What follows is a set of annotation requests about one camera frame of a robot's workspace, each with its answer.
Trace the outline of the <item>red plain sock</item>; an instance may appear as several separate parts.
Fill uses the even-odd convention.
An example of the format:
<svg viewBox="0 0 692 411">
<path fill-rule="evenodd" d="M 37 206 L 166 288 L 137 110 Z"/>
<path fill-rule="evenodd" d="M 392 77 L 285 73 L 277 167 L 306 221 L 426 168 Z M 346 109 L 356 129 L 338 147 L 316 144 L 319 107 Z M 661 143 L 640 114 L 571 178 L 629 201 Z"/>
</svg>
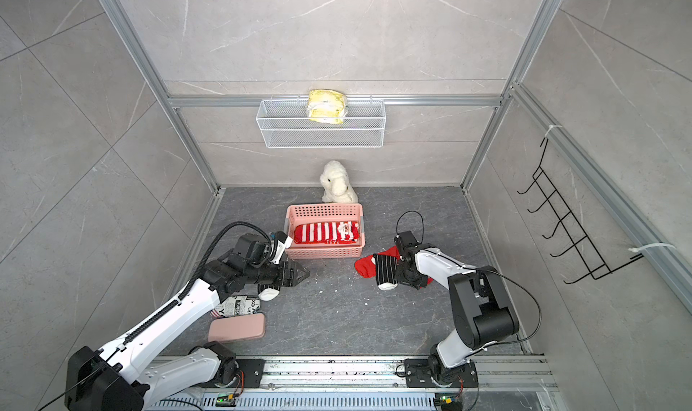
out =
<svg viewBox="0 0 692 411">
<path fill-rule="evenodd" d="M 396 260 L 398 260 L 400 257 L 398 249 L 395 246 L 392 246 L 384 252 L 378 253 L 378 255 L 392 257 Z M 375 254 L 371 254 L 367 257 L 359 259 L 355 262 L 354 268 L 355 271 L 358 272 L 358 274 L 360 274 L 360 276 L 363 278 L 368 279 L 375 277 L 377 274 Z"/>
</svg>

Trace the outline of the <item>red white santa sock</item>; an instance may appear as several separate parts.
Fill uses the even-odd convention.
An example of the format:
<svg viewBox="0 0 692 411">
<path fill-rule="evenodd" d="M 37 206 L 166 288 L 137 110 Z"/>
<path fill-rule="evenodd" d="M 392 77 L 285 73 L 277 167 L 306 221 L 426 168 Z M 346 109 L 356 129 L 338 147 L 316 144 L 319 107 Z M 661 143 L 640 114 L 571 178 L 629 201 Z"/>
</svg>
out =
<svg viewBox="0 0 692 411">
<path fill-rule="evenodd" d="M 356 221 L 317 222 L 298 225 L 294 241 L 299 245 L 352 245 L 360 238 Z"/>
</svg>

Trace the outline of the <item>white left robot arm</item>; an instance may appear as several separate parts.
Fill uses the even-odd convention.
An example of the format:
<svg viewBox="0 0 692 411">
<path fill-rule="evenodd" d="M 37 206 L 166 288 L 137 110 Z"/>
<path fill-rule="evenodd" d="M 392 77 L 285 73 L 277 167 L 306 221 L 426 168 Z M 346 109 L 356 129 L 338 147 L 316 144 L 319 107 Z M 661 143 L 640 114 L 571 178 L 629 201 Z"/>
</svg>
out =
<svg viewBox="0 0 692 411">
<path fill-rule="evenodd" d="M 217 341 L 167 364 L 152 362 L 189 326 L 246 285 L 281 289 L 306 279 L 308 271 L 285 253 L 292 243 L 282 231 L 268 234 L 243 221 L 226 225 L 183 290 L 128 332 L 70 357 L 59 399 L 69 410 L 144 410 L 198 384 L 240 387 L 243 375 L 236 355 Z"/>
</svg>

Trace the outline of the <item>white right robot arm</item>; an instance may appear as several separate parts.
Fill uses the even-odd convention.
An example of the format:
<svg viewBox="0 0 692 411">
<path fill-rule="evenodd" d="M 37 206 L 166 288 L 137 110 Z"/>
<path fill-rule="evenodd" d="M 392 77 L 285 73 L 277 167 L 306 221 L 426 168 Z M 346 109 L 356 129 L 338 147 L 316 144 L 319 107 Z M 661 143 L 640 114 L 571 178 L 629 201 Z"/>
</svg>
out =
<svg viewBox="0 0 692 411">
<path fill-rule="evenodd" d="M 434 280 L 449 292 L 453 329 L 425 359 L 405 359 L 395 374 L 409 388 L 476 387 L 478 373 L 471 358 L 486 349 L 532 339 L 542 325 L 542 312 L 530 335 L 520 338 L 520 322 L 506 285 L 524 287 L 492 266 L 474 267 L 424 244 L 410 231 L 396 234 L 400 255 L 396 280 L 421 289 Z"/>
</svg>

